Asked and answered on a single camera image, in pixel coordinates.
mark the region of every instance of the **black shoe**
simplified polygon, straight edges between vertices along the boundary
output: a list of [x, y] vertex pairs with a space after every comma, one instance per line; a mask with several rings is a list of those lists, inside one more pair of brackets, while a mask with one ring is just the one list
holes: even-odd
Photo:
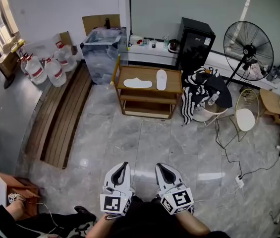
[[97, 218], [96, 215], [89, 212], [85, 207], [77, 205], [77, 206], [74, 207], [74, 209], [78, 214], [83, 214], [84, 216], [86, 216], [87, 220], [88, 220], [87, 222], [96, 221], [96, 218]]

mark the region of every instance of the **wooden bench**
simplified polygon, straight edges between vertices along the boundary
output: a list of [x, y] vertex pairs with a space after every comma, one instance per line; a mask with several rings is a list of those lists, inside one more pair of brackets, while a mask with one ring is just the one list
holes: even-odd
[[34, 122], [26, 154], [65, 168], [76, 127], [92, 87], [87, 65], [67, 74], [61, 87], [51, 87]]

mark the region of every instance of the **red label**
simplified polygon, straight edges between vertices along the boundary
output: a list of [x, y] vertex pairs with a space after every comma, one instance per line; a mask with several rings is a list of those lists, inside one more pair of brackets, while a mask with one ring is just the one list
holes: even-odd
[[38, 77], [43, 73], [43, 69], [39, 68], [39, 70], [37, 72], [35, 72], [34, 74], [32, 74], [33, 77]]
[[61, 64], [61, 65], [67, 65], [68, 62], [67, 62], [67, 60], [64, 60], [64, 61], [61, 61], [60, 64]]
[[59, 70], [57, 74], [55, 74], [55, 78], [59, 79], [62, 76], [62, 69]]

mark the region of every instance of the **black fan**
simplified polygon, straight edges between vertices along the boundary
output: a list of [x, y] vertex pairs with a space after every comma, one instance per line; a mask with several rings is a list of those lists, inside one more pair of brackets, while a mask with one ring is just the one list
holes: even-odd
[[226, 85], [235, 74], [244, 80], [260, 80], [273, 66], [274, 54], [269, 38], [260, 27], [247, 21], [229, 26], [224, 35], [224, 54], [234, 71]]

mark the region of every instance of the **clothing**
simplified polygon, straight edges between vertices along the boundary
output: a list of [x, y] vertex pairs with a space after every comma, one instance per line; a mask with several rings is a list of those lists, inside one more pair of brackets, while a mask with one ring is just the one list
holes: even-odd
[[[209, 235], [209, 237], [229, 238], [223, 232], [211, 232]], [[159, 200], [143, 202], [138, 197], [133, 197], [126, 215], [118, 218], [112, 225], [109, 237], [192, 238], [195, 236], [186, 231], [176, 216], [170, 215]]]
[[8, 211], [0, 205], [0, 232], [3, 234], [3, 236], [0, 235], [0, 238], [4, 236], [7, 238], [37, 238], [42, 234], [48, 234], [54, 228], [51, 234], [59, 234], [60, 237], [66, 238], [74, 228], [92, 221], [88, 215], [79, 213], [70, 215], [52, 214], [52, 217], [55, 223], [63, 229], [55, 228], [49, 213], [15, 221]]
[[218, 91], [220, 92], [216, 100], [218, 107], [232, 107], [231, 94], [217, 69], [200, 67], [189, 74], [183, 73], [182, 81], [183, 87], [185, 87], [181, 110], [184, 116], [184, 124], [189, 124], [193, 120], [195, 108], [204, 109], [205, 102]]

